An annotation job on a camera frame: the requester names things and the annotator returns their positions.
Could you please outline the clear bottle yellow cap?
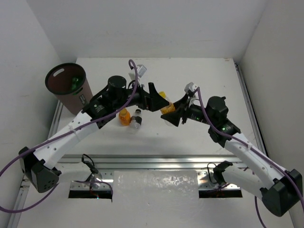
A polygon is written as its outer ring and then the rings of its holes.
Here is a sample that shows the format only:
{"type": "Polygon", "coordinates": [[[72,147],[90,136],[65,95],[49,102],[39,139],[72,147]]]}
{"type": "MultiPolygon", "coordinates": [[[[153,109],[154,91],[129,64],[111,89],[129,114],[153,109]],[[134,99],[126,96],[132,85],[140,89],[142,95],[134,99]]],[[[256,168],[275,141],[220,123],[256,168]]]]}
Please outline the clear bottle yellow cap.
{"type": "Polygon", "coordinates": [[[170,101],[170,99],[168,98],[168,96],[166,95],[166,93],[164,91],[160,91],[159,92],[159,95],[166,99],[168,102],[169,102],[169,105],[166,106],[166,107],[163,107],[161,109],[161,114],[167,114],[167,113],[171,113],[171,112],[174,112],[175,111],[175,106],[174,104],[170,101]]]}

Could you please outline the crushed green bottle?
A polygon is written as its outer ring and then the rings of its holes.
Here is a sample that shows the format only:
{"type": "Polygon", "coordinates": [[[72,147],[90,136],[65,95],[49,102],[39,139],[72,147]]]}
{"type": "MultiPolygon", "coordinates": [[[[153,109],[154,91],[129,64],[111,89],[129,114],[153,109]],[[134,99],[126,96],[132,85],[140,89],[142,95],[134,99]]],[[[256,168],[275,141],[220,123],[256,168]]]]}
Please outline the crushed green bottle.
{"type": "Polygon", "coordinates": [[[71,91],[75,91],[82,83],[83,78],[81,76],[74,76],[71,80],[71,91]]]}

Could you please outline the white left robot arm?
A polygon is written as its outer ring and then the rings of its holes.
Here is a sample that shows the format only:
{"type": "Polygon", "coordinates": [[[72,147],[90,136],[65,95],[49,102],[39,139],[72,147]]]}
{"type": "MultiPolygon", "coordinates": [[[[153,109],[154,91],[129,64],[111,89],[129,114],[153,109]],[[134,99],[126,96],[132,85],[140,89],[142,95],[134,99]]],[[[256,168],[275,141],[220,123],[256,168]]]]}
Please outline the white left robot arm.
{"type": "Polygon", "coordinates": [[[36,190],[44,193],[62,182],[85,182],[98,173],[88,161],[69,164],[59,164],[59,161],[79,142],[114,119],[121,109],[135,105],[155,112],[169,104],[158,94],[153,83],[149,83],[148,88],[148,92],[141,85],[128,89],[124,77],[110,77],[107,86],[71,122],[40,148],[21,158],[22,171],[36,190]]]}

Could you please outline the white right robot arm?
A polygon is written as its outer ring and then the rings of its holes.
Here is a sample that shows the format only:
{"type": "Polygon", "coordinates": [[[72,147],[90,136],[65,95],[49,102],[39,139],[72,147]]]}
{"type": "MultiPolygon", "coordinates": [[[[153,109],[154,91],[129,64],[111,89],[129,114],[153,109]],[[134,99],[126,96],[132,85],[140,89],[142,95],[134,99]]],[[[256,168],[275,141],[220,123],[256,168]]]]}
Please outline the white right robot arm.
{"type": "Polygon", "coordinates": [[[295,169],[288,171],[270,160],[244,136],[228,118],[225,97],[213,96],[207,105],[195,105],[193,93],[174,103],[175,111],[161,115],[174,126],[188,119],[210,126],[213,142],[237,156],[248,168],[238,169],[223,161],[213,168],[211,180],[218,185],[235,184],[259,198],[275,216],[281,217],[297,202],[303,201],[303,178],[295,169]]]}

